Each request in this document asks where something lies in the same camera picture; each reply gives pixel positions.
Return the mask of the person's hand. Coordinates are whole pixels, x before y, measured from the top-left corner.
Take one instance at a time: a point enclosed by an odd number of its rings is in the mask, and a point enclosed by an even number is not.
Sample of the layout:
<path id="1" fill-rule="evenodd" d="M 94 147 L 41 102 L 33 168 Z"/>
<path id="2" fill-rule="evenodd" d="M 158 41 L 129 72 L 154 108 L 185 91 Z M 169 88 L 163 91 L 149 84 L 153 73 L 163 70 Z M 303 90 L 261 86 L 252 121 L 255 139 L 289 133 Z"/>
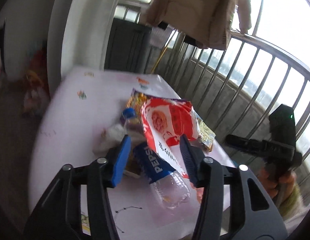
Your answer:
<path id="1" fill-rule="evenodd" d="M 297 175 L 294 171 L 288 171 L 278 180 L 274 180 L 274 179 L 270 179 L 269 173 L 263 167 L 258 172 L 257 178 L 272 199 L 278 195 L 279 190 L 276 188 L 278 184 L 286 185 L 286 190 L 282 198 L 282 201 L 284 201 L 292 194 Z"/>

